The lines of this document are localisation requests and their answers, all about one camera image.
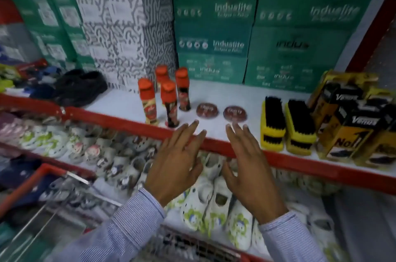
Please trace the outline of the stack of black-white patterned boxes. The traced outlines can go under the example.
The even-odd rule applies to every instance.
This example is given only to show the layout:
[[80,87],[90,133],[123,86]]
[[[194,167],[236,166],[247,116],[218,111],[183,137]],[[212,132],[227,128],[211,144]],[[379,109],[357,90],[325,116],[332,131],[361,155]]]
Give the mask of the stack of black-white patterned boxes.
[[176,69],[173,0],[76,0],[91,56],[111,89],[138,92],[140,78]]

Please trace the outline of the pile of white children's clogs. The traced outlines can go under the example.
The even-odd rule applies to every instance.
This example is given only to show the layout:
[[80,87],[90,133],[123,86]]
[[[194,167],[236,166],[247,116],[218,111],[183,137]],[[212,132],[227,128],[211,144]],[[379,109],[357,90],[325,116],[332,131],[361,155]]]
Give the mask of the pile of white children's clogs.
[[[164,141],[111,133],[110,129],[91,125],[74,125],[66,130],[62,123],[48,120],[39,122],[35,119],[22,137],[22,147],[37,149],[45,145],[43,154],[48,157],[57,158],[68,154],[68,161],[73,163],[96,162],[97,178],[105,182],[106,190],[113,187],[118,192],[121,207],[144,188],[147,175]],[[237,175],[236,159],[228,160],[225,156],[201,150],[198,159],[203,165],[201,175],[194,185],[164,207],[165,219],[169,210],[178,208],[182,224],[193,232],[206,233],[211,238],[212,233],[224,231],[235,249],[246,251],[253,245],[260,253],[269,254],[258,220],[227,188],[222,176],[225,161],[229,162]],[[289,212],[295,212],[308,228],[328,262],[341,262],[343,250],[337,242],[332,218],[323,211],[308,208],[296,201],[285,201],[281,192],[280,195]]]

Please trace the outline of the round dark red polish tin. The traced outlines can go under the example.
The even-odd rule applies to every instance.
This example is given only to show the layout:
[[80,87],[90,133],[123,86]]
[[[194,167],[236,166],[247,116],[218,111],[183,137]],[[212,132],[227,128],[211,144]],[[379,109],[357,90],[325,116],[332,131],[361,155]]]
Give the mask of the round dark red polish tin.
[[200,118],[213,119],[218,116],[219,110],[215,104],[201,102],[196,108],[196,114]]
[[223,116],[230,123],[242,123],[248,118],[245,109],[235,105],[227,106],[223,111]]

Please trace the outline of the person's left hand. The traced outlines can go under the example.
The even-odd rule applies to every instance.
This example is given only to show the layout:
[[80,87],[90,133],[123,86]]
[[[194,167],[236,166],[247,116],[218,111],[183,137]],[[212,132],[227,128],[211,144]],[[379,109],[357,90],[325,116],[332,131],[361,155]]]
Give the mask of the person's left hand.
[[181,126],[162,142],[144,183],[144,188],[162,207],[192,186],[189,172],[199,160],[198,152],[207,133],[202,130],[198,135],[193,134],[185,148],[179,149]]

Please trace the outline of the red-edged white shelf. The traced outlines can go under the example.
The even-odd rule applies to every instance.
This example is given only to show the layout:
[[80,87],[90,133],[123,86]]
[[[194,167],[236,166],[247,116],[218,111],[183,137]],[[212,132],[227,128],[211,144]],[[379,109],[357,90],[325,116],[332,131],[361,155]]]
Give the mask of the red-edged white shelf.
[[[202,149],[234,157],[235,154],[225,132],[225,125],[228,121],[223,116],[224,109],[231,105],[244,108],[248,115],[245,124],[258,139],[260,137],[261,105],[266,96],[279,97],[285,104],[290,99],[307,100],[310,94],[191,80],[192,109],[188,112],[178,112],[178,119],[181,123],[192,123],[196,119],[199,120],[197,131],[207,131]],[[219,110],[218,116],[213,119],[198,117],[196,108],[201,102],[215,104]],[[159,124],[157,126],[146,124],[139,95],[117,89],[107,90],[85,108],[62,108],[49,101],[4,93],[0,94],[0,107],[19,108],[38,114],[60,116],[63,120],[80,120],[157,140],[165,139],[172,134],[172,130],[165,125],[166,109],[162,105],[157,107]],[[276,168],[320,176],[345,185],[396,195],[396,167],[389,171],[382,171],[349,163],[320,160],[315,152],[308,157],[301,157],[290,154],[285,149],[280,153],[265,151],[265,155],[270,165]]]

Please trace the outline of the person's right forearm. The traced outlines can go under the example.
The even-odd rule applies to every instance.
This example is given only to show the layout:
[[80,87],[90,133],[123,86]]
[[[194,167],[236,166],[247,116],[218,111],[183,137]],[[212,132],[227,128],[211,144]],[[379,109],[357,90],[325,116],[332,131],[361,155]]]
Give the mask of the person's right forearm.
[[274,262],[328,262],[319,244],[293,211],[259,225],[259,230]]

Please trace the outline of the orange-capped shoe polish bottle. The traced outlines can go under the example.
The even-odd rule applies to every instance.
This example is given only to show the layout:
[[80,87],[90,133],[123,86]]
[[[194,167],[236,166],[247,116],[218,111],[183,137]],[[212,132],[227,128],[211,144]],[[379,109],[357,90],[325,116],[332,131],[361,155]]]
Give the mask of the orange-capped shoe polish bottle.
[[169,128],[176,128],[179,126],[179,120],[177,118],[177,91],[176,83],[171,79],[167,79],[161,83],[161,100],[166,108],[166,126]]
[[179,99],[179,108],[181,111],[188,112],[191,110],[189,98],[190,80],[186,67],[180,67],[176,73],[177,94]]
[[156,90],[160,92],[163,81],[169,80],[167,65],[158,65],[155,68]]
[[140,78],[138,80],[139,95],[142,101],[145,122],[150,125],[158,125],[156,98],[154,85],[148,78]]

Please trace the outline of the stack of large green cartons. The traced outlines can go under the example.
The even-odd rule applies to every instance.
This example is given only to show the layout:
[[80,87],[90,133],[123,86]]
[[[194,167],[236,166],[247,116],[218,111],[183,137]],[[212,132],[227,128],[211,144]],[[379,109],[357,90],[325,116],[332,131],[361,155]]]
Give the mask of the stack of large green cartons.
[[190,79],[312,91],[372,0],[173,0]]

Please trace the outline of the person's left forearm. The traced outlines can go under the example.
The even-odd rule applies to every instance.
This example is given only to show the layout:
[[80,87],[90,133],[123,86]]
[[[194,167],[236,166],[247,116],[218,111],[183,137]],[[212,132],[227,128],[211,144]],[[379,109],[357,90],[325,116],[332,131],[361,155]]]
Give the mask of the person's left forearm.
[[45,262],[130,262],[164,222],[164,205],[162,194],[142,188],[110,219]]

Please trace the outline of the row of yellow black boxes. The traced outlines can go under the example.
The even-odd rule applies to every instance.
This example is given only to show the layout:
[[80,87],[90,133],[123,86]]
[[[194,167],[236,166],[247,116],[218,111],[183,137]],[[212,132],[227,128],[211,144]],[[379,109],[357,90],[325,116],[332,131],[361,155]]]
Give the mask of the row of yellow black boxes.
[[396,164],[396,95],[378,79],[325,71],[308,101],[321,159],[383,170]]

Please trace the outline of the pair of black shoes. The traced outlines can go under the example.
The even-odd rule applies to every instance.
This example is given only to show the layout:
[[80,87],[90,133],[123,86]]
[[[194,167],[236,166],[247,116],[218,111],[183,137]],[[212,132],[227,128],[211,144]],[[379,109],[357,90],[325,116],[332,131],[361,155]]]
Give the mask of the pair of black shoes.
[[90,105],[107,89],[106,79],[101,72],[73,69],[54,83],[52,101],[62,107],[82,108]]

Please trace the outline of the red shelf upright post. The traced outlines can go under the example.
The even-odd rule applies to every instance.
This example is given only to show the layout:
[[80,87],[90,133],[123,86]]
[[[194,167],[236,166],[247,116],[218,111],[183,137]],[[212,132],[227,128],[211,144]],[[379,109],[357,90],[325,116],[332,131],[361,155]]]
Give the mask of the red shelf upright post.
[[350,60],[346,72],[363,72],[396,17],[396,0],[384,0]]

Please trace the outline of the pile of pink footwear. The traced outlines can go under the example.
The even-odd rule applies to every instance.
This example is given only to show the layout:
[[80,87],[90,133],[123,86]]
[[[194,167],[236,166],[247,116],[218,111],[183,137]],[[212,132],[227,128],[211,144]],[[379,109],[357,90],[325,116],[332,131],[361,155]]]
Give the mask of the pile of pink footwear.
[[21,144],[22,137],[33,124],[29,117],[0,112],[0,160],[17,157],[26,151]]

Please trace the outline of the person's right hand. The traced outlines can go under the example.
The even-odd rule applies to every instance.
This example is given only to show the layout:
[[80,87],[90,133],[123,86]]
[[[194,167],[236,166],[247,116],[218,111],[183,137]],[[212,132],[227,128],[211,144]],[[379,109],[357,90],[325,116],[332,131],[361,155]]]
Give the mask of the person's right hand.
[[227,124],[225,130],[237,162],[237,187],[229,190],[259,224],[269,223],[289,212],[249,127],[233,123]]

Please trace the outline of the yellow black-bristle shoe brush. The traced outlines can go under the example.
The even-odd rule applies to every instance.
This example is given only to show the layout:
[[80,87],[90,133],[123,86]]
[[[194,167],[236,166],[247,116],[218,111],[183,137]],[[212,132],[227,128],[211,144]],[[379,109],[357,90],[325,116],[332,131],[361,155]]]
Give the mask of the yellow black-bristle shoe brush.
[[310,156],[317,140],[316,127],[310,110],[302,100],[290,99],[285,105],[286,149],[299,156]]
[[286,134],[282,101],[275,96],[266,96],[262,103],[260,119],[260,145],[274,152],[284,149]]

